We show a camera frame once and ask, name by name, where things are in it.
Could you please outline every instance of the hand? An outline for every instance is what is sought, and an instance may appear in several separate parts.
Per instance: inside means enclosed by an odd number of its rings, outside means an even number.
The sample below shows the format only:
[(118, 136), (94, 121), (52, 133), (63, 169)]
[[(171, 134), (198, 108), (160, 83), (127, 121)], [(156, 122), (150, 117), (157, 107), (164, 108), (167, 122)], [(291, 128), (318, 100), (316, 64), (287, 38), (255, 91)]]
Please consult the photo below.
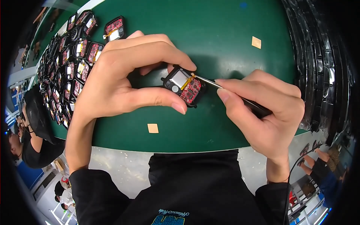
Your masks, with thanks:
[[(298, 87), (256, 69), (243, 80), (216, 80), (227, 116), (251, 147), (274, 162), (288, 160), (288, 147), (303, 118), (305, 105)], [(273, 114), (258, 119), (239, 97), (256, 101)]]
[(134, 89), (126, 78), (135, 68), (145, 75), (161, 62), (196, 70), (190, 58), (175, 48), (166, 35), (144, 36), (138, 31), (127, 39), (110, 41), (87, 78), (74, 114), (90, 122), (151, 105), (169, 106), (185, 114), (186, 104), (175, 93), (161, 87)]
[(23, 125), (25, 127), (29, 126), (29, 120), (27, 119), (27, 114), (26, 114), (26, 103), (24, 104), (23, 108), (22, 108), (22, 112), (24, 114), (24, 117), (25, 118), (22, 118), (22, 121), (23, 121)]

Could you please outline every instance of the black cable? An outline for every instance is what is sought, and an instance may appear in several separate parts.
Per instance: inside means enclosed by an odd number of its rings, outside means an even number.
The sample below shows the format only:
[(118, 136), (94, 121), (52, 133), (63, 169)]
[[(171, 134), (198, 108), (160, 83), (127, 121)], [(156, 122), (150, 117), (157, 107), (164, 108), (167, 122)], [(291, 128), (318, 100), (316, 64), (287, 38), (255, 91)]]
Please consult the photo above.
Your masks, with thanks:
[(304, 156), (308, 155), (310, 152), (313, 152), (315, 151), (315, 149), (319, 148), (320, 146), (322, 146), (323, 144), (319, 144), (317, 146), (315, 146), (313, 149), (311, 149), (310, 151), (306, 152), (304, 155), (300, 156), (300, 158), (298, 158), (296, 160), (296, 162), (294, 163), (293, 167), (291, 168), (290, 170), (290, 173), (289, 173), (289, 177), (288, 177), (288, 184), (287, 184), (287, 187), (286, 187), (286, 199), (285, 199), (285, 207), (284, 207), (284, 220), (283, 220), (283, 225), (285, 225), (285, 218), (286, 216), (288, 215), (288, 201), (289, 201), (289, 186), (290, 186), (290, 175), (291, 175), (291, 172), (293, 171), (293, 169), (295, 168), (295, 166), (297, 165), (297, 163), (299, 162), (300, 159), (302, 159)]

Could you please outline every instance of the green workbench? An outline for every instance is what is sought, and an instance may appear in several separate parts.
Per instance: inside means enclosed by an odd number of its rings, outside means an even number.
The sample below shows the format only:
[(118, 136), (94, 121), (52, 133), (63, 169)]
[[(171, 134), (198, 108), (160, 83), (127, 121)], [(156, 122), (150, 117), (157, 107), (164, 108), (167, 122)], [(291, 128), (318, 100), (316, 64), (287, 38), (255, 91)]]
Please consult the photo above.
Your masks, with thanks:
[[(122, 15), (128, 35), (136, 30), (144, 34), (166, 34), (177, 48), (190, 56), (197, 65), (197, 74), (205, 78), (243, 78), (254, 69), (262, 69), (293, 83), (294, 58), (287, 18), (277, 0), (246, 3), (106, 0), (93, 8), (93, 12), (100, 22), (90, 38), (92, 41), (104, 43), (104, 25)], [(58, 24), (64, 24), (71, 14), (61, 15)], [(251, 45), (252, 36), (261, 39), (261, 49)], [(129, 80), (134, 88), (159, 86), (162, 85), (160, 78), (166, 75), (163, 67), (145, 77), (134, 71)], [(150, 134), (148, 123), (157, 123), (159, 133)], [(55, 136), (66, 138), (63, 126), (53, 122), (52, 127)], [(298, 130), (297, 134), (303, 132), (305, 130)], [(93, 146), (174, 153), (234, 149), (247, 147), (249, 143), (226, 116), (216, 89), (209, 87), (198, 108), (189, 108), (186, 115), (170, 107), (144, 107), (99, 118)]]

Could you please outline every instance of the wrist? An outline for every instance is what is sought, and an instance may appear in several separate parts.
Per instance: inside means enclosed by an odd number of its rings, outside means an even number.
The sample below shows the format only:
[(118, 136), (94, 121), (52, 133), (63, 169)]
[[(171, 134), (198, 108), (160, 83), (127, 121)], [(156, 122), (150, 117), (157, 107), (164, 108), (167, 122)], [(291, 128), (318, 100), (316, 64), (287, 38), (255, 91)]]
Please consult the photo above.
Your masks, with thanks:
[(270, 183), (288, 182), (290, 174), (289, 156), (283, 155), (268, 158), (266, 163), (266, 177)]
[(90, 117), (86, 115), (86, 113), (82, 113), (79, 110), (74, 110), (72, 115), (71, 124), (76, 123), (77, 126), (84, 127), (87, 124), (91, 123), (92, 121), (96, 121), (96, 118)]
[(268, 160), (276, 165), (289, 165), (289, 151), (286, 150), (286, 154), (276, 156), (274, 158), (268, 158)]

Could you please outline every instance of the sandal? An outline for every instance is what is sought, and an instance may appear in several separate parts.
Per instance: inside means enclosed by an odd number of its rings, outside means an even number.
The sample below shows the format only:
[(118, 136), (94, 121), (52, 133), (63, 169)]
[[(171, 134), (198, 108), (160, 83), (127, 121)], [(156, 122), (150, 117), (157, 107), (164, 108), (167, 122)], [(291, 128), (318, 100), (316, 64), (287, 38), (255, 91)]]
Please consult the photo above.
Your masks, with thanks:
[(315, 140), (315, 141), (314, 141), (314, 144), (312, 144), (312, 149), (314, 149), (315, 146), (317, 146), (317, 145), (318, 145), (318, 143), (317, 143), (317, 141)]
[(303, 162), (305, 162), (305, 159), (304, 159), (304, 158), (302, 158), (302, 159), (300, 160), (300, 162), (297, 163), (297, 166), (300, 166)]
[(309, 150), (309, 146), (310, 144), (307, 143), (304, 149), (300, 152), (300, 156), (303, 156), (305, 153), (307, 153), (307, 151)]

